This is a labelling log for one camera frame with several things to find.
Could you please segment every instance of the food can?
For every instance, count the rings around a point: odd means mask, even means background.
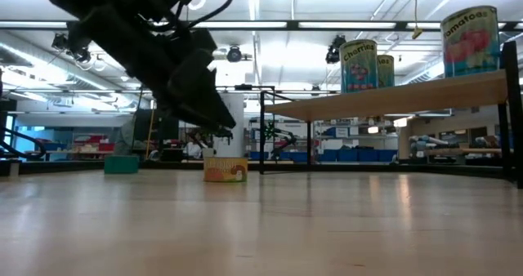
[[[499,69],[498,15],[495,7],[471,7],[441,21],[445,76]]]
[[[394,84],[394,56],[378,56],[378,88],[393,87]]]
[[[372,40],[354,40],[340,47],[342,93],[378,86],[378,45]]]

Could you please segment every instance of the small box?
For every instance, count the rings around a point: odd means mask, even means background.
[[[105,174],[136,174],[140,160],[137,156],[109,156],[105,158]]]

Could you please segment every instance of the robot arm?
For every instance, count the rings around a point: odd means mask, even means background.
[[[216,92],[216,71],[207,68],[216,43],[208,30],[190,29],[232,0],[191,23],[179,20],[191,0],[50,1],[78,18],[68,24],[73,55],[93,40],[153,92],[159,108],[211,130],[235,126]]]

